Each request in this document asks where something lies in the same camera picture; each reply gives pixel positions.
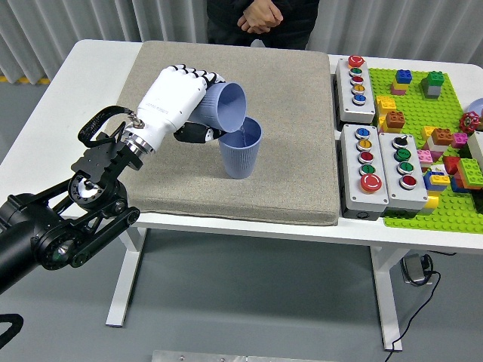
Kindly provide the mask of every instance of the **person's hand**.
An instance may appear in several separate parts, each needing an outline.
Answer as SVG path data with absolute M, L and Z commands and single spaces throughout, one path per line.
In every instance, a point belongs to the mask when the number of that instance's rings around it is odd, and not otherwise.
M 283 16 L 280 10 L 271 0 L 254 0 L 243 11 L 243 16 L 238 19 L 237 25 L 244 32 L 261 34 L 280 25 L 282 20 Z

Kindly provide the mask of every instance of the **blue plastic cup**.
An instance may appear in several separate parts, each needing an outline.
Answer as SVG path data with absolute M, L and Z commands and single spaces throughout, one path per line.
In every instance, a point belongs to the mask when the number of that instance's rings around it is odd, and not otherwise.
M 240 130 L 218 139 L 223 166 L 230 177 L 245 179 L 254 172 L 262 135 L 262 126 L 246 117 Z
M 189 117 L 194 123 L 235 132 L 247 114 L 247 97 L 238 83 L 213 84 Z

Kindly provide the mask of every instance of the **gray floor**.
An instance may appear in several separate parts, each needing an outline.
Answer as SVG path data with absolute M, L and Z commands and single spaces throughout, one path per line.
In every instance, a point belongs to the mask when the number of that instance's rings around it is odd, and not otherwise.
M 22 87 L 0 84 L 2 139 L 43 92 Z M 115 241 L 82 268 L 37 268 L 1 295 L 0 313 L 20 313 L 25 324 L 0 360 L 148 362 L 156 349 L 339 362 L 387 356 L 366 247 L 150 231 L 125 327 L 114 329 L 104 322 L 124 251 Z M 391 360 L 480 361 L 482 256 L 432 257 L 441 283 Z M 398 268 L 392 280 L 405 326 L 431 287 L 404 284 Z

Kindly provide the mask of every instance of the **water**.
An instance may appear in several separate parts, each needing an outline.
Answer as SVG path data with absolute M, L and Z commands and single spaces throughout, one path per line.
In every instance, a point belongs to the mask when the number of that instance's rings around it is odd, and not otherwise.
M 241 136 L 243 137 L 243 146 L 247 146 L 247 136 L 245 135 L 245 129 L 243 128 L 243 125 L 240 127 L 241 131 Z

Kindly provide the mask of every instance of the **gray felt mat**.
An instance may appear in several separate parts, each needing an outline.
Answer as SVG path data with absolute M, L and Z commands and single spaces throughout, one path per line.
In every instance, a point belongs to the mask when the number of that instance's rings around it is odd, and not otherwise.
M 218 72 L 248 97 L 264 135 L 257 166 L 243 180 L 223 169 L 218 142 L 193 145 L 167 136 L 143 168 L 121 181 L 143 212 L 214 216 L 299 225 L 334 225 L 339 215 L 328 56 L 210 44 L 143 44 L 118 104 L 137 105 L 172 64 Z M 119 116 L 108 124 L 113 130 Z

